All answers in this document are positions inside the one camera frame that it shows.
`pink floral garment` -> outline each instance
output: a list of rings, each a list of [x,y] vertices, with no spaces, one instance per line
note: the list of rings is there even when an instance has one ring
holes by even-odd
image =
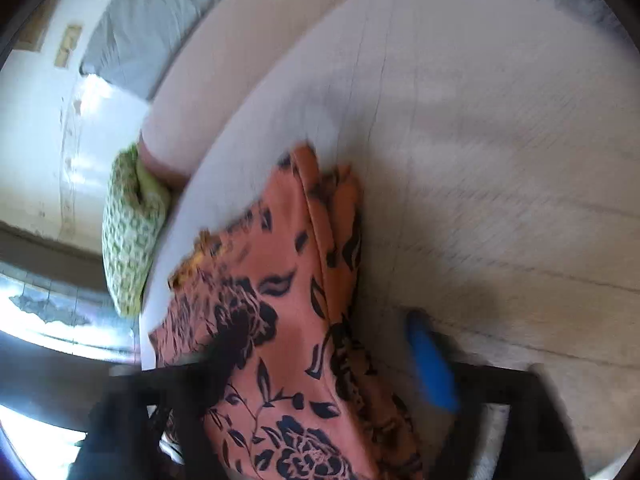
[[[260,480],[422,477],[406,408],[349,328],[360,200],[350,168],[321,174],[312,149],[297,148],[172,277],[168,315],[150,335],[159,367],[249,323],[225,399],[204,421],[229,468]]]

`wall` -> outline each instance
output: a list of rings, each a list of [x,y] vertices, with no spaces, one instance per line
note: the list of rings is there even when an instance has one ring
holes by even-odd
[[[0,72],[0,221],[60,238],[66,110],[82,54],[109,1],[60,0],[41,52],[14,50]],[[83,26],[82,36],[69,67],[56,68],[60,41],[71,23]],[[77,245],[96,250],[95,239]]]

